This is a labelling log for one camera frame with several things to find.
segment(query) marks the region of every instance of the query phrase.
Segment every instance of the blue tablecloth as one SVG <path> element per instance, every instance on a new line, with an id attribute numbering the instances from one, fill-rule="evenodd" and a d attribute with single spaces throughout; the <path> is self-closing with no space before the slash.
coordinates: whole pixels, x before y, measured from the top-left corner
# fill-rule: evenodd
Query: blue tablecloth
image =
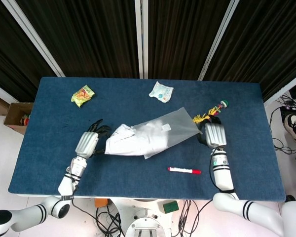
<path id="1" fill-rule="evenodd" d="M 58 195 L 82 133 L 98 119 L 115 130 L 122 123 L 139 124 L 180 107 L 193 117 L 225 99 L 229 106 L 219 118 L 225 127 L 225 150 L 239 198 L 285 199 L 259 84 L 158 81 L 174 87 L 168 103 L 148 96 L 156 82 L 153 79 L 42 78 L 9 191 Z M 96 96 L 79 108 L 71 96 L 86 84 Z M 88 160 L 76 195 L 211 199 L 217 190 L 209 177 L 210 152 L 194 136 L 147 160 L 96 156 Z M 169 172 L 169 166 L 201 169 L 203 173 Z"/>

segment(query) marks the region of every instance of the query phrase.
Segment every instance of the black curtain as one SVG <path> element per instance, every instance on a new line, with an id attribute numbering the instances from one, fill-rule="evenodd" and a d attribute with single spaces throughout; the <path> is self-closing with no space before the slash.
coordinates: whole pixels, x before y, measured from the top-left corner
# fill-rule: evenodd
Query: black curtain
<path id="1" fill-rule="evenodd" d="M 263 99 L 296 77 L 296 0 L 241 0 L 204 80 L 258 82 Z"/>
<path id="2" fill-rule="evenodd" d="M 67 77 L 139 78 L 134 0 L 17 0 Z"/>
<path id="3" fill-rule="evenodd" d="M 197 80 L 230 0 L 149 0 L 148 77 Z"/>
<path id="4" fill-rule="evenodd" d="M 33 102 L 43 76 L 55 74 L 0 1 L 0 87 Z"/>

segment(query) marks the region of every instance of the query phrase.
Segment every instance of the red marker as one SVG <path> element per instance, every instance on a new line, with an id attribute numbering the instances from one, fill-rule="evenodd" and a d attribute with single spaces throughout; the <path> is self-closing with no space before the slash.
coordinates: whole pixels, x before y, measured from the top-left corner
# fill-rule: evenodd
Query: red marker
<path id="1" fill-rule="evenodd" d="M 182 173 L 190 173 L 190 174 L 202 173 L 200 169 L 181 169 L 181 168 L 175 168 L 175 167 L 168 167 L 168 170 L 172 172 L 182 172 Z"/>

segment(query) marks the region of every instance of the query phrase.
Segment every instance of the green object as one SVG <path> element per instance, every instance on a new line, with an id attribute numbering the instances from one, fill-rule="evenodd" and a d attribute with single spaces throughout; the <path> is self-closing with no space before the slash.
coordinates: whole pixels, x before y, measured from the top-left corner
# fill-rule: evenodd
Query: green object
<path id="1" fill-rule="evenodd" d="M 229 105 L 228 101 L 226 101 L 226 100 L 222 100 L 222 101 L 224 101 L 224 102 L 226 103 L 227 106 Z"/>
<path id="2" fill-rule="evenodd" d="M 172 201 L 172 202 L 163 204 L 163 210 L 165 214 L 179 210 L 177 201 Z"/>

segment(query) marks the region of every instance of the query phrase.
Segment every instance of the snack bag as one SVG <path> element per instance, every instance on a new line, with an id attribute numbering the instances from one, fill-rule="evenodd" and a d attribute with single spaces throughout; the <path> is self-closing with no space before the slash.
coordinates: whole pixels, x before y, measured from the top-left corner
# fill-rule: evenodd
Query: snack bag
<path id="1" fill-rule="evenodd" d="M 90 100 L 94 94 L 95 93 L 90 89 L 90 87 L 85 85 L 83 88 L 81 88 L 75 94 L 73 94 L 73 96 L 71 97 L 71 102 L 75 102 L 78 105 L 78 107 L 80 108 L 80 106 L 84 102 Z"/>

